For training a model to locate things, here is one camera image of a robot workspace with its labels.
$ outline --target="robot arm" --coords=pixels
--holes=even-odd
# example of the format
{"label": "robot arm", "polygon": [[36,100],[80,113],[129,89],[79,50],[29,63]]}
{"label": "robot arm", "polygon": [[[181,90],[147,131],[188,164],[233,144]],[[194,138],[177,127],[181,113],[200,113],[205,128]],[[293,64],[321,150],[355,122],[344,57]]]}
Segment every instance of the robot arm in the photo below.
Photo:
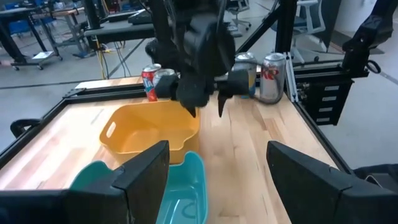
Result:
{"label": "robot arm", "polygon": [[343,68],[352,72],[361,72],[366,67],[374,73],[380,73],[381,69],[376,62],[369,60],[370,50],[384,43],[392,35],[392,15],[397,8],[397,0],[376,1],[372,13],[361,24],[354,37],[343,44],[346,52]]}
{"label": "robot arm", "polygon": [[[156,40],[146,52],[154,63],[180,72],[180,78],[162,77],[155,91],[158,97],[179,101],[193,116],[194,108],[206,106],[213,94],[214,78],[234,64],[234,39],[223,24],[225,4],[225,0],[149,0]],[[221,105],[232,95],[247,93],[247,76],[239,77],[218,86]]]}

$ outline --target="wooden table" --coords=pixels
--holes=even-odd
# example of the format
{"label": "wooden table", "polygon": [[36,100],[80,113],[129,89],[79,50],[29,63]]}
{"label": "wooden table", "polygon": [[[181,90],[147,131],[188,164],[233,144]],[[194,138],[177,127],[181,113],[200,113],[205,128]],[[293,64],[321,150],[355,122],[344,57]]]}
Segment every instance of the wooden table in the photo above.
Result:
{"label": "wooden table", "polygon": [[69,16],[69,15],[74,15],[78,14],[78,12],[83,12],[85,10],[84,7],[80,7],[78,9],[71,9],[71,10],[59,10],[59,11],[54,11],[53,13],[49,12],[43,12],[40,14],[34,14],[32,17],[34,19],[40,19],[40,18],[46,18],[46,17],[63,17],[63,16]]}
{"label": "wooden table", "polygon": [[[139,83],[140,78],[81,83],[79,88]],[[0,189],[64,189],[92,161],[119,164],[100,145],[113,111],[144,98],[68,105],[0,170]],[[201,110],[200,155],[205,161],[208,223],[290,223],[266,162],[266,146],[280,141],[335,166],[286,98],[274,106],[228,100],[218,117],[215,96]]]}
{"label": "wooden table", "polygon": [[71,9],[71,10],[59,10],[59,11],[54,11],[52,13],[49,12],[43,12],[41,14],[35,14],[33,15],[33,18],[35,19],[43,19],[47,18],[50,16],[53,17],[63,17],[65,19],[65,22],[68,25],[69,31],[72,35],[71,39],[68,40],[63,40],[62,42],[58,43],[55,41],[53,35],[51,34],[51,30],[42,22],[42,27],[45,35],[47,36],[52,48],[56,53],[58,53],[58,47],[66,47],[70,45],[76,45],[79,54],[75,54],[77,57],[84,58],[87,54],[84,46],[81,44],[81,41],[84,41],[84,32],[81,29],[81,25],[77,21],[76,15],[79,12],[83,12],[85,10],[84,7],[80,7],[78,9]]}
{"label": "wooden table", "polygon": [[28,59],[26,58],[20,51],[19,47],[15,43],[14,39],[11,37],[9,33],[8,24],[10,22],[21,21],[24,20],[27,22],[30,31],[35,36],[37,43],[40,45],[40,48],[43,52],[47,52],[47,48],[43,44],[43,41],[36,30],[35,24],[31,18],[32,12],[34,12],[34,8],[15,8],[5,11],[0,11],[0,35],[5,37],[5,41],[3,42],[4,45],[9,45],[12,51],[14,52],[14,58],[18,58],[15,62],[12,62],[11,65],[14,67],[15,70],[19,70],[21,66],[37,66],[39,69],[42,69],[41,64],[44,60],[47,60],[51,56],[59,56],[58,50],[54,49],[55,54],[49,55],[45,58],[38,58],[38,59]]}

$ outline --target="red label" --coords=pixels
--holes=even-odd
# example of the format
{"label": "red label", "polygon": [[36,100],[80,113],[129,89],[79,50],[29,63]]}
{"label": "red label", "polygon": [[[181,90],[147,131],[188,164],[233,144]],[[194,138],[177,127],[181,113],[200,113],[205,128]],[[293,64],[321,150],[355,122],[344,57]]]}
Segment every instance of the red label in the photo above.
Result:
{"label": "red label", "polygon": [[154,79],[154,72],[142,72],[141,76],[143,78],[148,78],[150,81]]}
{"label": "red label", "polygon": [[279,71],[275,67],[261,68],[261,75],[267,80],[274,80]]}

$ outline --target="soda can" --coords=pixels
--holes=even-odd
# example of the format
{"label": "soda can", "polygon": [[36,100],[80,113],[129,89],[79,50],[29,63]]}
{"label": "soda can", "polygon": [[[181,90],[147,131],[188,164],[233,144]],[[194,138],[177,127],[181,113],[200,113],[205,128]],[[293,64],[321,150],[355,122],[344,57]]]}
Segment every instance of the soda can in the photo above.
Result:
{"label": "soda can", "polygon": [[161,65],[155,63],[145,66],[141,72],[142,82],[144,83],[145,92],[147,93],[147,98],[150,102],[157,101],[155,87],[152,82],[155,76],[155,72],[161,68]]}
{"label": "soda can", "polygon": [[284,90],[286,58],[281,53],[271,53],[266,55],[263,65],[260,78],[260,99],[274,100]]}
{"label": "soda can", "polygon": [[162,78],[162,76],[164,76],[164,75],[175,75],[175,71],[170,68],[163,68],[163,69],[156,71],[154,80],[153,80],[154,86],[156,86],[158,84],[160,78]]}
{"label": "soda can", "polygon": [[256,93],[256,73],[257,64],[256,58],[250,52],[239,53],[235,56],[235,63],[233,70],[247,70],[249,78],[249,96],[253,96]]}

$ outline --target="workbench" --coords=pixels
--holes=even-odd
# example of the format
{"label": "workbench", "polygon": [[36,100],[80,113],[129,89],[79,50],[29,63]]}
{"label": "workbench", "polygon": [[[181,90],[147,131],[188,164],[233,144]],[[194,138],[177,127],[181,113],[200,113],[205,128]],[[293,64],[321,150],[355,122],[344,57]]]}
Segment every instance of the workbench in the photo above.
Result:
{"label": "workbench", "polygon": [[[76,88],[134,83],[142,83],[142,79],[84,82]],[[145,101],[146,98],[128,98],[67,105],[2,167],[0,189],[65,189],[93,161],[101,160],[109,168],[117,168],[120,164],[100,144],[100,132],[120,106]],[[199,154],[206,169],[208,223],[290,223],[266,162],[270,140],[336,167],[286,96],[272,106],[235,96],[226,102],[219,118],[215,93],[200,116]],[[21,141],[22,136],[12,146]]]}
{"label": "workbench", "polygon": [[[13,22],[13,21],[18,21],[18,20],[26,20],[30,31],[32,31],[33,35],[35,36],[37,43],[39,43],[40,48],[42,49],[43,52],[46,52],[47,49],[45,48],[42,39],[40,38],[40,35],[37,33],[36,28],[33,24],[33,18],[32,18],[32,13],[35,11],[35,8],[15,8],[15,9],[10,9],[10,10],[6,10],[6,11],[0,11],[0,20],[1,19],[5,19],[8,22]],[[42,18],[39,19],[39,22],[42,24],[42,27],[44,30],[46,30],[46,26],[44,25]],[[41,63],[44,60],[47,60],[48,58],[50,58],[51,56],[59,56],[59,52],[57,50],[57,48],[53,48],[54,49],[54,53],[50,54],[48,56],[46,56],[45,58],[42,59],[35,59],[35,60],[27,60],[23,54],[21,53],[21,51],[19,50],[17,44],[14,42],[14,40],[12,39],[12,37],[10,35],[7,34],[7,29],[8,27],[3,27],[2,23],[0,22],[0,35],[5,35],[7,37],[7,41],[8,43],[11,45],[11,47],[13,48],[13,50],[16,52],[17,54],[17,62],[13,62],[11,63],[11,65],[14,67],[15,70],[19,70],[20,66],[31,66],[31,65],[35,65],[37,66],[40,70],[42,70],[42,66]]]}
{"label": "workbench", "polygon": [[[239,30],[231,31],[233,37],[242,37]],[[86,37],[96,37],[101,43],[138,40],[155,37],[153,24],[132,25],[127,20],[119,22],[104,22],[100,29],[85,31]]]}
{"label": "workbench", "polygon": [[63,9],[63,10],[58,10],[58,11],[53,11],[52,13],[49,12],[41,12],[39,14],[34,14],[32,17],[34,19],[43,19],[47,17],[63,17],[65,19],[65,22],[68,25],[68,28],[72,34],[72,37],[68,40],[64,40],[60,43],[57,43],[55,39],[53,38],[53,35],[51,34],[51,30],[45,25],[42,24],[43,30],[47,38],[49,39],[49,42],[53,49],[57,49],[58,47],[66,47],[66,46],[71,46],[71,45],[76,45],[79,54],[77,55],[80,58],[83,58],[86,56],[87,52],[84,48],[84,46],[81,44],[82,41],[84,41],[84,33],[82,29],[80,28],[80,25],[76,19],[76,15],[79,14],[80,12],[83,12],[85,10],[84,7],[80,7],[78,9]]}

